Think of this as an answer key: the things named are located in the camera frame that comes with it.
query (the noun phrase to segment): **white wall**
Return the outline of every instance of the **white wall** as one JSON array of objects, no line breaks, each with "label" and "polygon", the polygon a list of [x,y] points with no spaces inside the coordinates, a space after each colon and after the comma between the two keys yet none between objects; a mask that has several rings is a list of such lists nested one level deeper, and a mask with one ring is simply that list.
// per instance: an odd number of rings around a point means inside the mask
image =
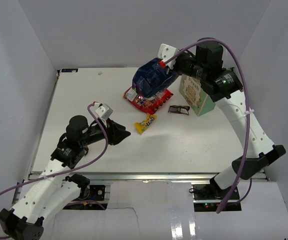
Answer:
[{"label": "white wall", "polygon": [[215,37],[240,56],[270,0],[19,0],[49,59],[64,67],[136,67],[161,43]]},{"label": "white wall", "polygon": [[271,139],[286,148],[266,172],[277,181],[288,210],[288,1],[271,1],[241,64],[256,117]]},{"label": "white wall", "polygon": [[[22,182],[55,81],[17,0],[0,0],[0,191]],[[0,197],[0,210],[11,206],[13,194]]]}]

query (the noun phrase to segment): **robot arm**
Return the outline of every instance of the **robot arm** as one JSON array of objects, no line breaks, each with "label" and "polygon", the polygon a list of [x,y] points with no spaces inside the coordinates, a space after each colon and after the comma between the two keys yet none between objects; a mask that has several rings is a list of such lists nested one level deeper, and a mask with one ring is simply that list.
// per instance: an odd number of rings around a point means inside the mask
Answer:
[{"label": "robot arm", "polygon": [[[95,110],[107,134],[108,144],[117,145],[131,133],[126,131],[124,126],[109,119],[112,112],[113,110],[105,104],[100,104]],[[66,133],[59,138],[47,167],[40,175],[45,179],[34,183],[10,210],[3,209],[0,212],[3,231],[15,240],[39,240],[44,231],[43,225],[67,203],[78,197],[84,198],[90,185],[90,180],[79,174],[69,177],[63,186],[64,174],[49,178],[46,176],[74,169],[88,153],[88,145],[104,138],[96,122],[89,125],[84,116],[72,117],[66,127]]]},{"label": "robot arm", "polygon": [[[157,57],[166,62],[179,52],[175,47],[162,44]],[[245,144],[246,116],[250,115],[249,144],[246,161],[240,176],[250,179],[264,167],[269,166],[286,153],[282,145],[275,145],[266,135],[253,111],[246,109],[243,85],[233,69],[223,68],[223,47],[216,42],[202,43],[196,46],[196,54],[184,52],[164,67],[171,73],[188,75],[200,80],[201,88],[223,111],[234,129],[242,146]],[[242,158],[234,160],[227,169],[210,180],[210,188],[216,196],[231,187],[237,176]]]}]

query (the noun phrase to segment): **green box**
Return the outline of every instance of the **green box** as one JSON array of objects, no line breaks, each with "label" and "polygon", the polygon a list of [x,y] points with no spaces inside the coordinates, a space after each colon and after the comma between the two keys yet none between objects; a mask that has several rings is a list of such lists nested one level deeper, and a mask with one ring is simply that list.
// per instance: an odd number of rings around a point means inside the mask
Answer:
[{"label": "green box", "polygon": [[215,103],[210,96],[202,90],[200,80],[196,78],[182,75],[179,92],[197,116],[206,114],[215,108]]}]

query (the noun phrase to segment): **chip bag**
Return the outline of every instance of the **chip bag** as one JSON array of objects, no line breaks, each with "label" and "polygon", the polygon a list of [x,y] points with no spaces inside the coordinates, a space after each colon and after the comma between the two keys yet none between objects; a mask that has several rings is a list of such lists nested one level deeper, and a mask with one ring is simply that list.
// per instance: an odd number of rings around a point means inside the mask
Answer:
[{"label": "chip bag", "polygon": [[133,106],[140,111],[153,115],[167,100],[173,96],[169,90],[165,89],[163,92],[158,93],[155,97],[145,98],[130,87],[126,90],[123,98],[127,99]]},{"label": "chip bag", "polygon": [[163,93],[177,78],[177,73],[170,73],[168,67],[159,65],[161,60],[154,58],[136,71],[132,80],[132,89],[149,99]]}]

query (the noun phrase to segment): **white bracket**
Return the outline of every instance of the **white bracket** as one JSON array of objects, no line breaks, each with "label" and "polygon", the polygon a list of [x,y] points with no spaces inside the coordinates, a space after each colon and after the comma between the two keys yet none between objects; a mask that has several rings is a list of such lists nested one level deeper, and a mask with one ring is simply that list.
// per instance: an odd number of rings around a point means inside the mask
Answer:
[{"label": "white bracket", "polygon": [[72,181],[66,182],[59,190],[54,192],[39,214],[39,217],[44,217],[43,225],[53,219],[69,202],[77,199],[80,192],[81,189]]},{"label": "white bracket", "polygon": [[99,106],[96,110],[95,113],[103,120],[107,120],[109,119],[109,117],[111,116],[111,114],[113,113],[113,109],[110,108],[108,105],[106,104],[102,104],[101,106]]},{"label": "white bracket", "polygon": [[35,223],[39,217],[39,214],[46,202],[58,189],[58,186],[62,184],[65,175],[59,175],[45,179],[45,175],[54,174],[68,170],[69,168],[63,167],[62,162],[54,159],[48,161],[47,167],[41,174],[44,180],[37,181],[30,188],[30,190],[19,200],[15,205],[12,206],[14,214],[19,217],[27,217],[28,223]]},{"label": "white bracket", "polygon": [[[167,61],[171,57],[173,57],[175,54],[177,54],[180,50],[178,50],[176,47],[167,45],[167,44],[161,44],[158,50],[157,57],[159,59],[162,59],[163,62]],[[176,58],[170,61],[166,64],[170,69],[173,69],[173,66],[175,64]]]}]

